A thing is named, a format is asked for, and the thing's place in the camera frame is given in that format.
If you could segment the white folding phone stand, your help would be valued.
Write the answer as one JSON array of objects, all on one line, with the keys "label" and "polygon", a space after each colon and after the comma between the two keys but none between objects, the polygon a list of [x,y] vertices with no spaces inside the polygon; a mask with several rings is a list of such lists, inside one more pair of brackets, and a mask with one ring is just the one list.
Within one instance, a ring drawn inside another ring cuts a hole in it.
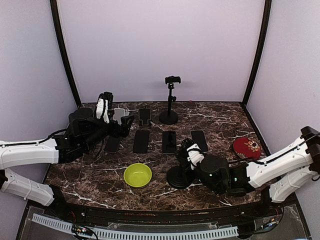
[{"label": "white folding phone stand", "polygon": [[121,123],[121,118],[130,115],[130,111],[124,108],[114,108],[113,120]]}]

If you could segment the purple edged phone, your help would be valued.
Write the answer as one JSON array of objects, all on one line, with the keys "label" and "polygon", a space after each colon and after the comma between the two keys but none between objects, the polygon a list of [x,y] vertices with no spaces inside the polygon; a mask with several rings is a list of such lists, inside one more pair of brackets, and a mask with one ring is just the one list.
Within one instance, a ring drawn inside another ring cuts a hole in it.
[{"label": "purple edged phone", "polygon": [[116,154],[118,152],[121,141],[122,137],[109,136],[104,147],[104,152]]}]

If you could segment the black folding phone stand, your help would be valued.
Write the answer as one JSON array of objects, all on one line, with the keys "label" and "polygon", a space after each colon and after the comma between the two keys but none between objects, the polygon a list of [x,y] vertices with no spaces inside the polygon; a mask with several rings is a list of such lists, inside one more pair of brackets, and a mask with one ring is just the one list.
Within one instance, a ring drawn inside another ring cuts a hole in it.
[{"label": "black folding phone stand", "polygon": [[140,108],[138,110],[138,120],[140,126],[151,126],[152,111],[151,108]]}]

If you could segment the large black phone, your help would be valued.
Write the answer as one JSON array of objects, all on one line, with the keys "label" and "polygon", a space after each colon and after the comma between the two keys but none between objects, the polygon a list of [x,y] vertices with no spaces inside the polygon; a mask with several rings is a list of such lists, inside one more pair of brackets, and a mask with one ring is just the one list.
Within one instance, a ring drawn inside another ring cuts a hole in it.
[{"label": "large black phone", "polygon": [[150,132],[148,130],[137,130],[134,136],[132,151],[137,154],[148,152]]}]

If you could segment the pink phone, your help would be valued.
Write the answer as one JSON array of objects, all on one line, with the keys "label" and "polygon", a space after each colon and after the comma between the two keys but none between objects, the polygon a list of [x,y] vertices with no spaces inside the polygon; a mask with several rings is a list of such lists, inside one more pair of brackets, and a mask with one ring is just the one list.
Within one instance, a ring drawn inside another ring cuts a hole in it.
[{"label": "pink phone", "polygon": [[162,132],[162,153],[174,154],[177,151],[177,136],[175,131]]}]

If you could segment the black tall phone stand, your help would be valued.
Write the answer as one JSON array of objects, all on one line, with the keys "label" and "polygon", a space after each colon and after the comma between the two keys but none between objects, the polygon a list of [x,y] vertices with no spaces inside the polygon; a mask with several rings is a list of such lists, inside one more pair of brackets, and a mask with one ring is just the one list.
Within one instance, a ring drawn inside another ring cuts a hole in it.
[{"label": "black tall phone stand", "polygon": [[163,111],[159,115],[159,121],[165,125],[173,125],[176,124],[179,120],[178,114],[172,110],[172,103],[177,100],[176,96],[172,95],[172,91],[175,88],[174,84],[181,83],[180,76],[168,76],[165,78],[165,84],[168,86],[169,94],[168,94],[168,107],[167,111]]}]

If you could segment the green bowl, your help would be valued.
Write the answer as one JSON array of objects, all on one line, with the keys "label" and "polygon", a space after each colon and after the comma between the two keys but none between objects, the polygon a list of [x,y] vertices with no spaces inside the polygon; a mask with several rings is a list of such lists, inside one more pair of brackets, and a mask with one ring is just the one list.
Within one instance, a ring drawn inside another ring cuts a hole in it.
[{"label": "green bowl", "polygon": [[123,173],[124,181],[132,188],[145,187],[151,181],[152,176],[152,170],[144,163],[131,164]]}]

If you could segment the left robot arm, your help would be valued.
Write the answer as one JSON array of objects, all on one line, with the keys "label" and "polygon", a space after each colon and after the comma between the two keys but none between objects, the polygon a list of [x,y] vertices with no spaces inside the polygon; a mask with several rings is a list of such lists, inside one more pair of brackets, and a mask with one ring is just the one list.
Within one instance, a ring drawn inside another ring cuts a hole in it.
[{"label": "left robot arm", "polygon": [[97,118],[91,108],[79,108],[68,117],[66,129],[53,132],[45,139],[0,143],[0,190],[43,206],[60,218],[67,218],[70,206],[64,202],[60,189],[21,176],[12,167],[39,163],[66,164],[88,154],[106,137],[125,138],[135,117],[125,115],[121,122],[108,116]]}]

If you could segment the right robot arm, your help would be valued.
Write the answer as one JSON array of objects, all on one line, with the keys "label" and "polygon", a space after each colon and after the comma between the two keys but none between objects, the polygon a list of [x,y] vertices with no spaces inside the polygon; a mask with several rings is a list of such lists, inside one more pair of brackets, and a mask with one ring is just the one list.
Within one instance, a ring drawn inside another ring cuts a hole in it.
[{"label": "right robot arm", "polygon": [[199,180],[216,195],[243,197],[280,177],[267,190],[267,197],[255,205],[255,213],[266,217],[290,194],[320,175],[320,133],[310,126],[287,147],[261,160],[230,167],[226,158],[204,154],[190,138],[175,154],[179,165],[169,169],[166,180],[176,189],[186,189]]}]

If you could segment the red bowl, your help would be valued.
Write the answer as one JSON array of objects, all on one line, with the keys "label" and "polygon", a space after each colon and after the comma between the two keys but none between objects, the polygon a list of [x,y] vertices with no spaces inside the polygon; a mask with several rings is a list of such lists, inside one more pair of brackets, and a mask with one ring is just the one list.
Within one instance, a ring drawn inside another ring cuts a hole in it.
[{"label": "red bowl", "polygon": [[258,142],[247,137],[237,138],[233,142],[232,148],[242,160],[258,160],[262,154],[262,148]]}]

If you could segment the black front rail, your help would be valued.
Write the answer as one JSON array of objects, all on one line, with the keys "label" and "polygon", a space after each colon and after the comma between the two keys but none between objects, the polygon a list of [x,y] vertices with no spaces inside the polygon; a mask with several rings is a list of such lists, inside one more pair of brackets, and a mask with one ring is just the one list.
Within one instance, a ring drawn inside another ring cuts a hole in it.
[{"label": "black front rail", "polygon": [[276,213],[277,206],[289,206],[297,200],[292,193],[282,204],[260,201],[235,206],[182,211],[138,211],[107,209],[69,203],[77,223],[89,226],[107,226],[109,223],[138,225],[174,225],[218,222],[219,224],[244,225],[255,219]]}]

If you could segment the left black corner post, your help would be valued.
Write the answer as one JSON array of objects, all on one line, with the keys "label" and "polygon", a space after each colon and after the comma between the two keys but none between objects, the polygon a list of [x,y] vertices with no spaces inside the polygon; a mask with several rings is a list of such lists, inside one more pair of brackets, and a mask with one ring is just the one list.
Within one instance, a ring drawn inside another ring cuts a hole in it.
[{"label": "left black corner post", "polygon": [[55,30],[55,35],[58,43],[58,48],[61,56],[61,60],[63,63],[64,71],[67,77],[68,85],[70,87],[71,93],[73,100],[76,104],[76,106],[79,108],[82,105],[81,98],[78,92],[78,89],[76,87],[76,82],[73,76],[71,64],[69,61],[69,56],[67,53],[67,48],[65,44],[65,39],[63,36],[63,29],[62,29],[62,24],[60,20],[60,14],[59,14],[59,9],[58,9],[58,1],[57,0],[50,0],[50,9],[51,9],[51,15],[52,15],[52,20],[53,20],[53,25],[54,25],[54,30]]}]

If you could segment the black corner post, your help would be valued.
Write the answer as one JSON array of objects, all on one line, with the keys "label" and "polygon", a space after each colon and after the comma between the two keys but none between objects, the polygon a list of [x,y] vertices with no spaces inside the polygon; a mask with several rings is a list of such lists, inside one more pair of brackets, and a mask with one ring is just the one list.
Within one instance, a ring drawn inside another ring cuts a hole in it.
[{"label": "black corner post", "polygon": [[51,9],[51,15],[52,15],[52,20],[53,20],[53,25],[54,25],[54,30],[55,30],[55,35],[58,43],[58,48],[61,56],[61,60],[63,63],[64,71],[67,77],[68,85],[70,87],[71,93],[73,100],[76,104],[76,106],[79,108],[82,105],[81,98],[78,92],[78,89],[76,87],[76,82],[73,76],[71,64],[69,61],[69,56],[67,53],[67,48],[65,44],[65,39],[63,36],[63,29],[62,29],[62,24],[60,20],[60,14],[59,14],[59,9],[58,9],[58,1],[57,0],[50,0],[50,9]]},{"label": "black corner post", "polygon": [[244,109],[247,108],[247,105],[249,103],[249,100],[250,100],[250,97],[251,97],[251,94],[252,94],[252,91],[254,88],[255,80],[256,80],[256,77],[258,74],[258,69],[260,66],[260,62],[261,62],[261,58],[262,58],[262,54],[263,54],[263,50],[264,50],[265,40],[267,37],[267,31],[268,31],[269,20],[270,20],[270,15],[271,15],[271,8],[272,8],[272,0],[265,0],[257,47],[256,47],[249,79],[247,82],[247,86],[246,86],[244,96],[243,96],[243,99],[241,102],[241,105]]}]

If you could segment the right black corner post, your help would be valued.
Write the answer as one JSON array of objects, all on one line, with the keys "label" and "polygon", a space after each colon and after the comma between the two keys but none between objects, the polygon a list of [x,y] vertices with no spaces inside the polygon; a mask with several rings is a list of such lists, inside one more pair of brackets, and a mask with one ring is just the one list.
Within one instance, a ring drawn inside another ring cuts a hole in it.
[{"label": "right black corner post", "polygon": [[265,0],[257,47],[256,47],[249,79],[247,82],[247,86],[246,86],[244,96],[243,96],[243,99],[241,102],[241,105],[244,109],[247,108],[247,105],[249,103],[249,100],[250,100],[250,97],[251,97],[251,94],[252,94],[252,91],[254,88],[255,80],[256,80],[256,77],[258,74],[258,69],[260,66],[260,62],[261,62],[261,58],[262,58],[262,54],[263,54],[263,50],[264,50],[265,40],[267,37],[267,31],[268,31],[269,20],[270,20],[270,15],[271,15],[271,8],[272,8],[272,0]]}]

